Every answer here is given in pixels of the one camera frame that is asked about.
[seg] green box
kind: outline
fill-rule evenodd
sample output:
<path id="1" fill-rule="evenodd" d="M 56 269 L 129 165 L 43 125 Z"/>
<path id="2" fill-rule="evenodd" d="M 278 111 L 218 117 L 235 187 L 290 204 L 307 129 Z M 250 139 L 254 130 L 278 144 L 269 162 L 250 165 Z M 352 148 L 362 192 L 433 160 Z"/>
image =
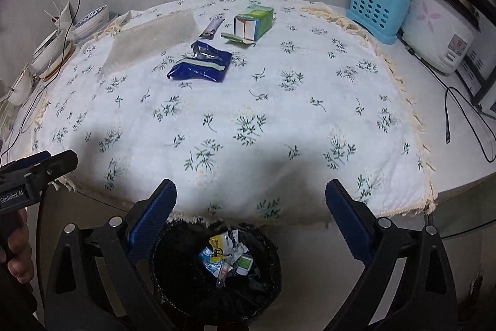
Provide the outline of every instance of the green box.
<path id="1" fill-rule="evenodd" d="M 234 34 L 221 33 L 230 41 L 254 44 L 272 27 L 274 8 L 250 5 L 234 17 Z"/>

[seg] hand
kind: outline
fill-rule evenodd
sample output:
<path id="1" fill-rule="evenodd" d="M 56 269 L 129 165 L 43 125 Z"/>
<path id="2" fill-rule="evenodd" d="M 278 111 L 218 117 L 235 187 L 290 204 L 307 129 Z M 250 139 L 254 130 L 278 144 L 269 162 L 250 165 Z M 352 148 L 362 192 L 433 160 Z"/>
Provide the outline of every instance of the hand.
<path id="1" fill-rule="evenodd" d="M 29 245 L 29 229 L 27 225 L 28 215 L 25 209 L 17 212 L 19 223 L 22 227 L 14 230 L 8 237 L 8 247 L 14 253 L 7 266 L 8 270 L 15 276 L 20 283 L 27 283 L 34 276 L 34 266 L 31 259 L 31 246 Z M 7 257 L 5 251 L 0 247 L 0 263 L 4 263 Z"/>

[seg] microwave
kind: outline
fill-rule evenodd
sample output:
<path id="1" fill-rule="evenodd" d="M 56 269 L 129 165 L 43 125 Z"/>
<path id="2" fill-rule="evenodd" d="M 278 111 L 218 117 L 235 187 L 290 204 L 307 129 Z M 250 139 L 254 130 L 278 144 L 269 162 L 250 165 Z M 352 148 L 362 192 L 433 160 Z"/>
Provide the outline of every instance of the microwave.
<path id="1" fill-rule="evenodd" d="M 496 118 L 496 22 L 479 12 L 480 34 L 456 70 L 472 104 Z"/>

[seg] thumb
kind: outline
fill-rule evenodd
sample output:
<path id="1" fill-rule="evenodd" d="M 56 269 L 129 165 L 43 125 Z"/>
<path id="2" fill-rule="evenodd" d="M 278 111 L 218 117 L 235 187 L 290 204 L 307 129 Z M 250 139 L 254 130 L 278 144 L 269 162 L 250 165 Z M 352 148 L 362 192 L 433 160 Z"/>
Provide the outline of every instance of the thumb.
<path id="1" fill-rule="evenodd" d="M 0 247 L 0 264 L 3 264 L 5 261 L 7 261 L 7 256 L 3 248 Z"/>

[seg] pink flower decal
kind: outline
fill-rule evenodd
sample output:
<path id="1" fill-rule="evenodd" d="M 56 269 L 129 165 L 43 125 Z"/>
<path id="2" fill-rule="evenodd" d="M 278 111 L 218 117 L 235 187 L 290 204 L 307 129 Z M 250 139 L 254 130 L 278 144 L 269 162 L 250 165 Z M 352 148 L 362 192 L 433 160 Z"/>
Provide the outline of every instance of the pink flower decal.
<path id="1" fill-rule="evenodd" d="M 439 13 L 429 14 L 429 11 L 427 9 L 427 5 L 423 1 L 422 1 L 422 9 L 423 9 L 423 13 L 417 16 L 417 20 L 427 19 L 427 27 L 429 27 L 429 30 L 431 31 L 431 33 L 434 33 L 434 26 L 432 25 L 431 20 L 440 19 L 441 15 Z"/>

